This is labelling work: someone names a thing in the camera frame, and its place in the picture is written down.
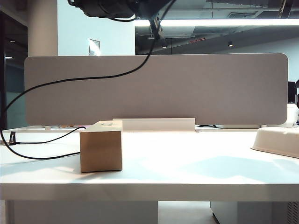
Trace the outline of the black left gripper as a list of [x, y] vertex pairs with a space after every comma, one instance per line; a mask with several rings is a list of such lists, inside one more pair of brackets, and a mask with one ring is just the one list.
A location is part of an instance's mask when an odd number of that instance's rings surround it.
[[170, 0], [135, 0], [135, 14], [142, 19], [148, 19], [150, 28], [156, 39], [163, 38], [160, 16], [157, 14], [160, 9], [170, 3]]

